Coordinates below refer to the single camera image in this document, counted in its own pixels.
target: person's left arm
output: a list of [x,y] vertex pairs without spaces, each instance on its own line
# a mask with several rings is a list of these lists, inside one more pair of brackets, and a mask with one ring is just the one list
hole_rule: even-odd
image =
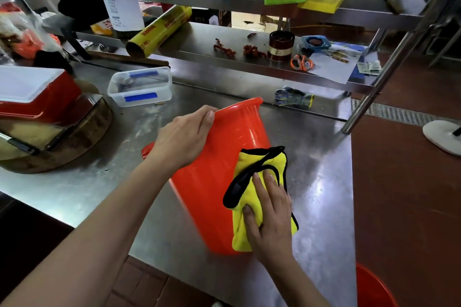
[[203,106],[162,128],[146,160],[0,307],[103,306],[147,211],[176,170],[199,155],[216,110]]

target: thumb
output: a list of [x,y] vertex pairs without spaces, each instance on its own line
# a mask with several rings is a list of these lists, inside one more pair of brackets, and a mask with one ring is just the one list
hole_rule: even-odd
[[256,224],[255,213],[253,212],[253,209],[251,209],[251,206],[248,204],[243,207],[242,212],[245,227],[247,229],[247,238],[251,248],[253,248],[255,241],[261,237],[259,228]]
[[214,122],[214,112],[210,110],[202,118],[202,121],[199,127],[199,135],[207,136],[208,132],[213,126],[213,122]]

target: scissors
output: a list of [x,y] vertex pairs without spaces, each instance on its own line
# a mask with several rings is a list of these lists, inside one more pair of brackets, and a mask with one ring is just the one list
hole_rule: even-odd
[[308,71],[314,67],[314,63],[306,55],[298,53],[290,60],[290,66],[295,71]]

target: yellow cloth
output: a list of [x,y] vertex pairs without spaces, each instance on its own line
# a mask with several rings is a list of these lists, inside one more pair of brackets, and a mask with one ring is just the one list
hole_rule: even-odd
[[[247,231],[243,220],[243,207],[246,204],[251,206],[255,213],[256,224],[258,227],[260,227],[263,222],[261,203],[256,194],[256,189],[253,185],[251,175],[253,175],[256,171],[259,171],[258,175],[260,176],[265,188],[266,185],[264,184],[262,172],[264,169],[268,169],[274,179],[279,184],[284,185],[286,190],[285,172],[287,158],[283,152],[284,148],[285,147],[272,147],[269,149],[242,149],[239,153],[238,162],[234,171],[234,180],[227,189],[223,199],[224,206],[232,209],[232,222],[234,228],[232,248],[235,251],[252,251],[247,239]],[[238,181],[240,181],[240,184],[243,184],[244,187],[246,186],[244,190],[241,189],[243,187],[235,187]],[[296,219],[293,215],[291,215],[291,233],[294,234],[297,230],[298,225]]]

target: red bucket on floor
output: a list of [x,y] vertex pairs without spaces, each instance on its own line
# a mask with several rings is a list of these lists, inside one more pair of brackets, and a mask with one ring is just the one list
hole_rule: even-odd
[[358,307],[398,307],[390,290],[373,272],[359,263],[355,266]]
[[[205,147],[189,166],[176,171],[170,184],[192,216],[208,248],[236,254],[232,248],[232,211],[223,205],[242,148],[271,146],[259,115],[263,100],[251,98],[215,113]],[[144,147],[145,158],[153,143]]]

